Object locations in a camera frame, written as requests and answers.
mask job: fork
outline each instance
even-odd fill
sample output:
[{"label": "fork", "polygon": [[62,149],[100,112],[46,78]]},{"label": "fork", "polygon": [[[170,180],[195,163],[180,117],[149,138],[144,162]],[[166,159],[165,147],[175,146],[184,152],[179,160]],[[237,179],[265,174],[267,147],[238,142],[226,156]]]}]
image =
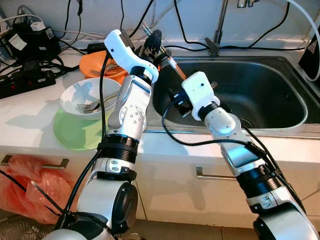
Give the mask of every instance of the fork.
[{"label": "fork", "polygon": [[[106,101],[113,99],[115,97],[118,96],[119,91],[116,91],[108,96],[106,96],[105,98],[103,98],[103,102],[105,103]],[[75,106],[75,109],[82,113],[82,114],[90,114],[92,113],[94,110],[100,108],[100,100],[94,101],[92,103],[89,104],[77,104]]]}]

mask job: floor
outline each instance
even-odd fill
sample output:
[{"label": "floor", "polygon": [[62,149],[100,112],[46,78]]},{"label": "floor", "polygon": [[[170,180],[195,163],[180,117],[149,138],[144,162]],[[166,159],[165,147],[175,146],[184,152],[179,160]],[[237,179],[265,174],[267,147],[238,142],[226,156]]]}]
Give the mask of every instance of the floor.
[{"label": "floor", "polygon": [[[258,240],[253,229],[137,220],[126,236],[138,233],[146,240]],[[139,240],[126,237],[124,240]]]}]

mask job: cabinet door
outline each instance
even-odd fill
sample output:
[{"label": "cabinet door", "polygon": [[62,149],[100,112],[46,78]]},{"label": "cabinet door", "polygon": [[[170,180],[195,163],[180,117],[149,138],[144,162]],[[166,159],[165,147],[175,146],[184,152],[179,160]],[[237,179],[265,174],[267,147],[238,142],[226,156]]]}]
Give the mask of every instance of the cabinet door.
[{"label": "cabinet door", "polygon": [[[231,176],[223,161],[202,164],[201,158],[159,160],[145,156],[137,160],[137,184],[146,217],[152,221],[252,228],[256,214],[251,213],[246,196],[236,180],[197,179],[196,167],[205,175]],[[319,188],[319,164],[282,162],[288,181],[301,199]],[[306,204],[307,212],[318,214],[316,200]]]},{"label": "cabinet door", "polygon": [[[0,152],[0,161],[5,157],[5,153]],[[63,156],[48,156],[48,155],[34,155],[36,158],[40,158],[43,160],[44,163],[50,164],[50,165],[60,165],[61,161],[64,159]],[[73,182],[76,182],[78,177],[80,176],[83,169],[86,167],[88,162],[90,161],[90,158],[85,157],[69,157],[69,162],[65,169],[61,169],[59,171],[63,171],[67,175],[69,175],[70,180]],[[83,180],[78,193],[81,192],[81,189],[83,188],[84,184],[86,183],[86,179],[88,177],[89,173],[87,173],[85,179]],[[142,207],[140,196],[138,195],[138,206],[137,206],[137,212],[136,212],[137,219],[146,219],[144,209]]]}]

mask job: stainless steel sink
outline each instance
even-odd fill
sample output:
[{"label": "stainless steel sink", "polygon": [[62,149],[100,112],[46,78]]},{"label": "stainless steel sink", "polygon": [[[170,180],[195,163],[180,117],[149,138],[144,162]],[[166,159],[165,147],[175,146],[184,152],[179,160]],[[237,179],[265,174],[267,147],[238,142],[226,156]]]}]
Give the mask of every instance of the stainless steel sink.
[{"label": "stainless steel sink", "polygon": [[[320,100],[284,57],[176,57],[187,76],[202,71],[217,82],[216,96],[237,115],[242,125],[262,136],[320,137]],[[153,87],[147,110],[147,131],[162,132],[161,116],[170,103],[169,89],[182,90],[176,72],[165,65]],[[182,118],[171,108],[172,131],[207,133],[202,122],[189,114]]]}]

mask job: cabinet handle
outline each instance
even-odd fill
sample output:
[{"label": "cabinet handle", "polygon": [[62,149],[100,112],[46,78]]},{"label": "cabinet handle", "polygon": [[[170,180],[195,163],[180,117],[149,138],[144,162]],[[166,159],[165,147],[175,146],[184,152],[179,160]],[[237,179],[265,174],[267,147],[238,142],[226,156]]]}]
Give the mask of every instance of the cabinet handle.
[{"label": "cabinet handle", "polygon": [[219,175],[205,175],[202,172],[202,167],[196,166],[196,178],[204,180],[237,180],[234,176],[219,176]]},{"label": "cabinet handle", "polygon": [[[8,166],[8,161],[11,158],[11,155],[5,155],[5,157],[2,159],[2,161],[0,162],[1,166]],[[60,165],[51,165],[51,164],[44,164],[42,165],[43,169],[56,169],[56,170],[63,170],[67,167],[69,163],[69,159],[64,158],[62,159]]]}]

